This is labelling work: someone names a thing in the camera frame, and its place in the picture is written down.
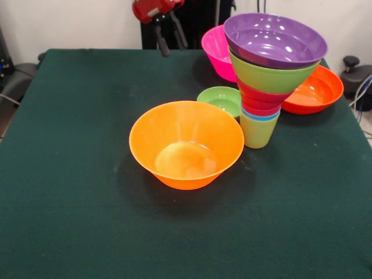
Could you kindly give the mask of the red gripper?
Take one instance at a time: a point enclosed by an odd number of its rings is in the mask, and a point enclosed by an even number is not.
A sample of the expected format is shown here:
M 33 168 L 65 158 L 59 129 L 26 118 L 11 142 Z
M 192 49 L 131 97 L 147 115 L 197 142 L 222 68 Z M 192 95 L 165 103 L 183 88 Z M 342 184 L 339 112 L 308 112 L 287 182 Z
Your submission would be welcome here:
M 169 13 L 178 47 L 180 50 L 186 50 L 188 48 L 187 39 L 179 19 L 174 11 L 172 11 L 183 6 L 184 2 L 184 0 L 139 0 L 133 1 L 132 10 L 135 17 L 143 24 L 149 24 L 157 15 L 166 15 Z M 170 51 L 165 38 L 162 36 L 161 25 L 155 23 L 153 29 L 162 56 L 165 58 L 169 57 Z

